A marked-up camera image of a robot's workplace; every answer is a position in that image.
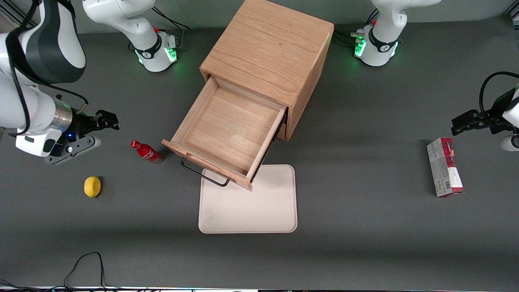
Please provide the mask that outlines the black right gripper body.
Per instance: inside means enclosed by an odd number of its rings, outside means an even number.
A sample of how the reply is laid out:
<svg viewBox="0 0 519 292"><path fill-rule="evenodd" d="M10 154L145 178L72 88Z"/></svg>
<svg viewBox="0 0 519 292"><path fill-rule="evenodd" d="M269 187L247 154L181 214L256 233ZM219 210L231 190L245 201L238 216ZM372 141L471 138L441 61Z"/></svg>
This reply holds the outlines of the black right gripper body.
<svg viewBox="0 0 519 292"><path fill-rule="evenodd" d="M61 135L62 144L65 142L74 142L85 137L85 135L100 129L98 122L94 120L92 116L87 116L84 113L77 114L76 110L73 110L72 113L72 122Z"/></svg>

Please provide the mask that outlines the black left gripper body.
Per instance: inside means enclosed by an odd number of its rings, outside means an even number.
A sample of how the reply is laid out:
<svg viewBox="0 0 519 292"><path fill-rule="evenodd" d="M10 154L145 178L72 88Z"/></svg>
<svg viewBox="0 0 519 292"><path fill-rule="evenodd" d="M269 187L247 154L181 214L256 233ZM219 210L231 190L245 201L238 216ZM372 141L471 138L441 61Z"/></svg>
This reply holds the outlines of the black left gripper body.
<svg viewBox="0 0 519 292"><path fill-rule="evenodd" d="M486 114L499 126L517 127L517 90L511 89L499 96Z"/></svg>

